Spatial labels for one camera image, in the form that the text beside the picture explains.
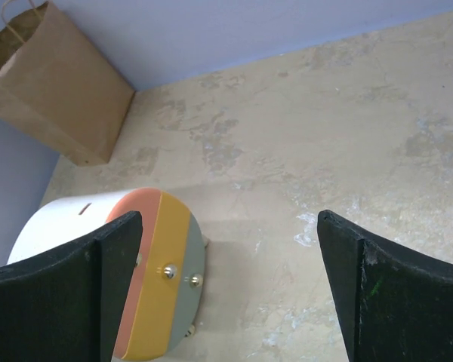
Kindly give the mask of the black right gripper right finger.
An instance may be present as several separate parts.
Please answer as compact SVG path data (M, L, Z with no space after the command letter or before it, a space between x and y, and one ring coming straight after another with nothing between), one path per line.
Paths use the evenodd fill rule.
M317 235L350 361L453 361L453 264L330 210Z

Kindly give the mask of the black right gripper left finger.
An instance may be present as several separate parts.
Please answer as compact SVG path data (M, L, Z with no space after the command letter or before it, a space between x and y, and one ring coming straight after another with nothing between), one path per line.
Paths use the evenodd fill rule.
M0 361L110 361L142 231L131 211L0 267Z

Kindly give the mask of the brown paper bag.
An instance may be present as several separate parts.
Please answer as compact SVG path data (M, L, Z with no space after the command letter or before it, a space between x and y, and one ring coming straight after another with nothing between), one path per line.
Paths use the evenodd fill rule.
M111 159L134 89L57 6L0 31L0 119L78 166Z

